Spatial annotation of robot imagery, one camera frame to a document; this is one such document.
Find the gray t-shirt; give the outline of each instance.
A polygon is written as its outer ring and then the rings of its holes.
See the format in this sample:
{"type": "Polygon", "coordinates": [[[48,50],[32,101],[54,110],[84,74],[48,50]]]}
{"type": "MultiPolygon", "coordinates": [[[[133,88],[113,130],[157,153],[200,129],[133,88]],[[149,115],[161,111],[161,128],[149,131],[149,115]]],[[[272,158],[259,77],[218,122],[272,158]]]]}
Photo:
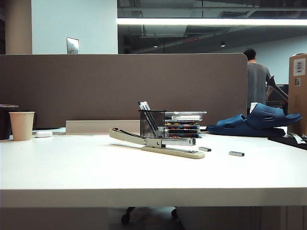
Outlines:
{"type": "Polygon", "coordinates": [[[252,102],[266,104],[266,82],[271,78],[267,67],[259,63],[248,63],[248,101],[247,108],[252,102]]]}

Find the pen holder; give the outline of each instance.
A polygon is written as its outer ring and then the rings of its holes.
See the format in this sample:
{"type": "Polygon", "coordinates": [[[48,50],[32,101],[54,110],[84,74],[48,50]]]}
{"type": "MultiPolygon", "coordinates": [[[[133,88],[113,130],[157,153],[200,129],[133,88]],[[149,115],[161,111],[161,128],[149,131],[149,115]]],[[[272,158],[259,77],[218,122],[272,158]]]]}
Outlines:
{"type": "Polygon", "coordinates": [[[165,110],[139,110],[140,135],[146,138],[165,138],[165,110]]]}

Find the ceiling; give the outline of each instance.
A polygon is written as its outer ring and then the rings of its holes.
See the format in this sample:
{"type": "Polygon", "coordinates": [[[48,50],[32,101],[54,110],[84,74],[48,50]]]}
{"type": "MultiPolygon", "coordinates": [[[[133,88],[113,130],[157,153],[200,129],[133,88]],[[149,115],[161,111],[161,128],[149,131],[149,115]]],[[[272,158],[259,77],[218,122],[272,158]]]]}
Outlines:
{"type": "MultiPolygon", "coordinates": [[[[307,19],[306,0],[118,0],[119,18],[307,19]]],[[[295,26],[119,25],[119,53],[211,52],[307,35],[295,26]]]]}

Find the ceiling light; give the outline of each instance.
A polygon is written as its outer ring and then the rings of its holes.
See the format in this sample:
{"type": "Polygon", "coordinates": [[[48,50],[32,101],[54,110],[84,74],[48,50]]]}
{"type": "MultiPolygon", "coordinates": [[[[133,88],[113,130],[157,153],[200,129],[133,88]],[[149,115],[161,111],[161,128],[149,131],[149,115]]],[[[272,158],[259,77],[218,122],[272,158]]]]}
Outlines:
{"type": "Polygon", "coordinates": [[[117,18],[120,25],[307,25],[307,19],[117,18]]]}

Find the blue slide sandal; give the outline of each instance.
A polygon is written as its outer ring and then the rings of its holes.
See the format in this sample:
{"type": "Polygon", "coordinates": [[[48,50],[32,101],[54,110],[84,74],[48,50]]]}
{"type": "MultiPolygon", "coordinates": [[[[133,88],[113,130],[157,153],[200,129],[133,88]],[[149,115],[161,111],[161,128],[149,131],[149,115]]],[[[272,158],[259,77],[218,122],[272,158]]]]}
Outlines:
{"type": "Polygon", "coordinates": [[[301,114],[285,115],[282,109],[258,103],[244,120],[257,129],[287,126],[302,119],[301,114]]]}
{"type": "Polygon", "coordinates": [[[242,114],[220,120],[215,126],[207,126],[207,130],[213,134],[244,137],[282,137],[285,132],[281,128],[257,129],[245,122],[242,114]]]}

